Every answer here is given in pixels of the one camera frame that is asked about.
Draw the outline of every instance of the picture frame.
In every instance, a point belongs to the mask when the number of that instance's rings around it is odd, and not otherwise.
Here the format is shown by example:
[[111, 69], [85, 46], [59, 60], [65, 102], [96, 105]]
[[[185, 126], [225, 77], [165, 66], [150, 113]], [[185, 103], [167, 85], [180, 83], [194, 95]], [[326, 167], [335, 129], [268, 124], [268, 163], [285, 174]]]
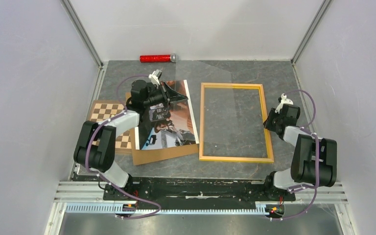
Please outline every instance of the picture frame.
[[264, 138], [266, 140], [267, 158], [264, 157], [221, 157], [221, 156], [204, 156], [204, 126], [205, 126], [205, 89], [247, 89], [258, 90], [260, 97], [260, 107], [263, 122], [267, 119], [266, 100], [262, 84], [240, 84], [240, 83], [201, 83], [201, 106], [200, 106], [200, 142], [199, 142], [199, 160], [201, 161], [222, 161], [222, 162], [242, 162], [242, 163], [274, 163], [274, 154], [270, 131], [264, 129]]

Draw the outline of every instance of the checkered board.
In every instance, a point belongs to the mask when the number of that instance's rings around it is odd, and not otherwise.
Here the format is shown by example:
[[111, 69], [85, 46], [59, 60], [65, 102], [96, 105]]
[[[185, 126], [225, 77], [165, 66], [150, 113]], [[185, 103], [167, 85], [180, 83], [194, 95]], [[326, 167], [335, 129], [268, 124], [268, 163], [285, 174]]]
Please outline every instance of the checkered board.
[[[123, 110], [123, 105], [114, 100], [95, 100], [88, 120], [99, 122], [113, 117]], [[130, 131], [126, 131], [116, 139], [116, 153], [132, 153]]]

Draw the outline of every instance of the white panel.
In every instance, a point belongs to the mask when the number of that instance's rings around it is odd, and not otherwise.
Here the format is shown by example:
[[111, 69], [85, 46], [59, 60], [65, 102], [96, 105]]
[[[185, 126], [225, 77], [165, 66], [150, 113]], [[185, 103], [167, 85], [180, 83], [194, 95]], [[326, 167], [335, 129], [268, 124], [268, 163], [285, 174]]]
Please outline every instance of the white panel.
[[96, 77], [58, 0], [0, 1], [0, 235], [44, 233]]
[[376, 234], [376, 1], [333, 1], [297, 73], [317, 104], [317, 132], [338, 142], [358, 231]]
[[103, 61], [290, 59], [322, 0], [72, 0]]

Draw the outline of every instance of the black cable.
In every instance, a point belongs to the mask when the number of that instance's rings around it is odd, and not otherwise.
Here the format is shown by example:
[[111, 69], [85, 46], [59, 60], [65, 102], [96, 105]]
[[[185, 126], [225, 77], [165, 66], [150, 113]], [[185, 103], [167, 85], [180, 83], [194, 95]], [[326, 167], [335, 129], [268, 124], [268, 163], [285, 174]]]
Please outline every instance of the black cable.
[[98, 177], [98, 187], [101, 189], [101, 190], [105, 190], [106, 188], [103, 188], [101, 185], [100, 185], [100, 177]]
[[280, 216], [280, 217], [283, 217], [283, 214], [279, 214], [279, 213], [277, 213], [276, 211], [274, 211], [273, 213], [277, 214], [277, 215]]

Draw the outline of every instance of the photo of person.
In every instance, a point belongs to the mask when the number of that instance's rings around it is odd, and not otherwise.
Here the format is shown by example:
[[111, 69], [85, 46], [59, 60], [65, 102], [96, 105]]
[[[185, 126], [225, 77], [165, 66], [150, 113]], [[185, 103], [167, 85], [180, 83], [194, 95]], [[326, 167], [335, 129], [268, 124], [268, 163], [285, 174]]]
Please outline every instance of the photo of person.
[[141, 136], [140, 139], [146, 140], [145, 142], [141, 141], [136, 144], [136, 147], [141, 150], [199, 143], [186, 80], [166, 83], [176, 92], [186, 95], [188, 100], [173, 103], [168, 107], [162, 104], [150, 107], [149, 122], [152, 130], [146, 138]]

